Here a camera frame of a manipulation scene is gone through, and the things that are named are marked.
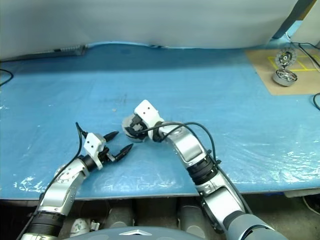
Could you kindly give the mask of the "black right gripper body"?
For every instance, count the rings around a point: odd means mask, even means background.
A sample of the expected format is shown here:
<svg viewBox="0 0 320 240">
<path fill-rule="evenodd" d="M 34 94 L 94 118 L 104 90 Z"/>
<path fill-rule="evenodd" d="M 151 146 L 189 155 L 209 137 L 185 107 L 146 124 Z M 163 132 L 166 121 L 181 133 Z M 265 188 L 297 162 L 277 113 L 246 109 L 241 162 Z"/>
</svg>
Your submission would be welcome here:
<svg viewBox="0 0 320 240">
<path fill-rule="evenodd" d="M 134 125 L 134 127 L 135 127 L 136 131 L 140 132 L 140 131 L 147 129 L 146 124 L 143 122 L 142 118 L 139 115 L 136 114 L 134 118 L 135 118 L 135 123 L 136 123 Z M 138 137 L 139 138 L 146 138 L 147 134 L 148 134 L 147 132 L 142 132 L 142 133 L 138 134 Z"/>
</svg>

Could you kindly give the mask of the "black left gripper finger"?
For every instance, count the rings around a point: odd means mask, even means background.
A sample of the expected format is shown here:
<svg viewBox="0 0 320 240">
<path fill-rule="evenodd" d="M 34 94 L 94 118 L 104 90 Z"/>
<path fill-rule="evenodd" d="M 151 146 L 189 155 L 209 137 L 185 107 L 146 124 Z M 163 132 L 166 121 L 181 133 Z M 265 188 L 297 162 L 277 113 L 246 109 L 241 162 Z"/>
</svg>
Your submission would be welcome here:
<svg viewBox="0 0 320 240">
<path fill-rule="evenodd" d="M 125 146 L 122 150 L 120 150 L 120 152 L 116 156 L 114 156 L 114 161 L 118 162 L 122 158 L 124 158 L 130 152 L 130 150 L 132 149 L 133 145 L 134 144 L 131 143 L 131 144 Z"/>
<path fill-rule="evenodd" d="M 104 138 L 105 142 L 107 143 L 107 142 L 111 141 L 112 139 L 114 139 L 118 133 L 119 133 L 118 131 L 112 131 L 112 132 L 104 135 L 103 138 Z"/>
</svg>

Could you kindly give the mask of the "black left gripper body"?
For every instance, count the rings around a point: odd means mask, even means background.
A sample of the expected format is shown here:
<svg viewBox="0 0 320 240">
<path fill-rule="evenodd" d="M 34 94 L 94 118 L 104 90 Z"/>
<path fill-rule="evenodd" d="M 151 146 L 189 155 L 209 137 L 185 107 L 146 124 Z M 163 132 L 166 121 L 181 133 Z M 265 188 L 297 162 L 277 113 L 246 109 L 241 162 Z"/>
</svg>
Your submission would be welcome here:
<svg viewBox="0 0 320 240">
<path fill-rule="evenodd" d="M 98 153 L 98 159 L 102 164 L 106 164 L 108 162 L 115 162 L 116 158 L 110 153 L 110 149 L 108 147 L 104 147 L 101 152 Z"/>
</svg>

